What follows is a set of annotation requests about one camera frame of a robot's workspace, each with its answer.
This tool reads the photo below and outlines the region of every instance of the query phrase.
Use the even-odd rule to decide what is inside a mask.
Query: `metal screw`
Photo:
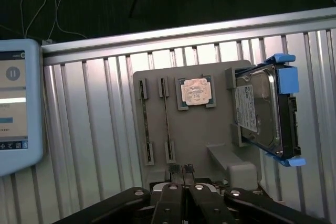
[[[239,196],[240,195],[240,192],[239,191],[236,191],[236,190],[232,190],[230,192],[233,196]]]
[[[202,185],[196,185],[195,188],[196,188],[197,190],[203,190],[203,186],[202,186]]]
[[[143,195],[143,191],[142,190],[137,190],[134,194],[137,195],[137,196],[141,196],[141,195]]]

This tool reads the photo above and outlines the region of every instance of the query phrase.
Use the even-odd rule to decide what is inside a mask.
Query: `gray bracket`
[[[204,78],[210,77],[210,79],[211,79],[210,84],[211,84],[211,96],[212,96],[213,103],[208,103],[205,106],[207,108],[216,107],[216,92],[215,92],[214,77],[212,76],[212,74],[203,74],[202,77],[204,77]]]
[[[160,97],[163,97],[163,93],[162,93],[162,85],[161,85],[161,81],[162,81],[162,79],[163,79],[163,81],[164,81],[164,83],[165,83],[165,91],[164,91],[164,93],[165,93],[166,97],[169,97],[169,90],[168,90],[167,76],[158,78],[158,85],[157,85],[157,86],[159,87],[159,96],[160,96]]]
[[[175,158],[175,145],[174,145],[174,141],[170,141],[171,143],[171,155],[172,157],[169,158],[169,148],[168,148],[168,141],[164,142],[164,150],[165,150],[165,153],[166,153],[166,161],[167,161],[167,164],[174,164],[176,163],[176,158]]]
[[[188,110],[189,106],[182,106],[180,79],[184,79],[184,78],[175,78],[175,88],[176,88],[176,98],[177,98],[177,109],[182,111],[182,110]]]
[[[142,113],[144,118],[144,131],[146,132],[145,140],[146,143],[143,145],[143,152],[145,157],[145,165],[154,165],[154,154],[153,154],[153,142],[150,141],[148,122],[147,122],[147,110],[146,110],[146,100],[148,99],[147,94],[147,79],[141,78],[139,80],[139,100],[142,103]]]
[[[235,68],[228,68],[225,70],[225,80],[226,80],[226,89],[231,90],[232,92],[232,101],[233,101],[233,114],[235,118],[235,122],[237,122],[237,111],[236,111],[236,98],[235,98],[235,92],[234,89],[237,87],[236,85],[236,74],[235,74]],[[230,126],[231,130],[231,138],[232,143],[238,147],[245,147],[249,146],[248,143],[242,142],[242,131],[239,125],[237,124],[231,124]]]
[[[245,190],[258,188],[257,168],[251,162],[244,162],[230,151],[225,144],[208,145],[212,159],[223,169],[230,187]]]

